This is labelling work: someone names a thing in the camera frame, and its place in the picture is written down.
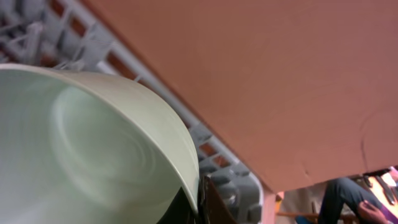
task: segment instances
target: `seated person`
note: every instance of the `seated person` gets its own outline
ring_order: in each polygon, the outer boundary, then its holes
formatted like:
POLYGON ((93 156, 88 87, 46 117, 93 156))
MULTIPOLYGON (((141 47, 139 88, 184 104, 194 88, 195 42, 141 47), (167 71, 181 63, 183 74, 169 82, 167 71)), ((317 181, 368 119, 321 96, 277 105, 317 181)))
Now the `seated person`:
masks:
MULTIPOLYGON (((397 182, 398 172, 392 169, 389 173, 397 182)), ((329 181, 318 216, 318 223, 336 224, 344 203, 355 213, 360 223, 398 224, 398 219, 382 205, 375 195, 349 178, 329 181)), ((296 221, 298 224, 310 223, 304 217, 297 217, 296 221)))

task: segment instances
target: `person's hand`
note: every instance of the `person's hand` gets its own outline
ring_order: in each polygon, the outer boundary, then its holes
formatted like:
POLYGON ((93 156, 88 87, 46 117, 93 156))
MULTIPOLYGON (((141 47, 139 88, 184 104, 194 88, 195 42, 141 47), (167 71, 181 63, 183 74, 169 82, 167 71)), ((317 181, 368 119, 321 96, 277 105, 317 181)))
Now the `person's hand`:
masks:
POLYGON ((377 224, 388 224, 386 217, 376 208, 374 205, 368 201, 363 201, 358 205, 358 214, 361 218, 377 224))

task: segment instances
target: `dark pants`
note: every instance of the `dark pants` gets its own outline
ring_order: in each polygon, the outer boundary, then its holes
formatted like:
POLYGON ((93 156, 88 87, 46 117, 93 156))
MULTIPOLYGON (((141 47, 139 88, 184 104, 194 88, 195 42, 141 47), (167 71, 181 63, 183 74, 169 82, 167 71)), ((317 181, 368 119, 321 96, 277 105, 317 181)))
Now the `dark pants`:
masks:
POLYGON ((344 203, 355 213, 361 223, 367 223, 357 212, 359 203, 364 200, 367 200, 377 208, 381 208, 382 206, 376 196, 363 189, 354 181, 348 178, 331 180, 326 188, 318 223, 336 224, 344 203))

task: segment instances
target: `orange wall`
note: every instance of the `orange wall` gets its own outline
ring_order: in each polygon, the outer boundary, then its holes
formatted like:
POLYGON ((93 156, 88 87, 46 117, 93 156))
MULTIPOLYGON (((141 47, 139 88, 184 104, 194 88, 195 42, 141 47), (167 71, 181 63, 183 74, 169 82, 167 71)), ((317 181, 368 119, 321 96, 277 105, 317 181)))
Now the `orange wall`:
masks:
POLYGON ((272 190, 398 164, 398 1, 84 2, 272 190))

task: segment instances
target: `dish rack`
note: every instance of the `dish rack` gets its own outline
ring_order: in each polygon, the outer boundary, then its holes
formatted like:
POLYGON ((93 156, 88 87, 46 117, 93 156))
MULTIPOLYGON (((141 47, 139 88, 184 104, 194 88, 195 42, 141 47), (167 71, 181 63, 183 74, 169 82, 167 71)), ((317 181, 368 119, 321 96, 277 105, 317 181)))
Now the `dish rack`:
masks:
POLYGON ((81 2, 0 0, 0 63, 121 75, 150 88, 181 117, 208 175, 238 223, 260 223, 257 177, 81 2))

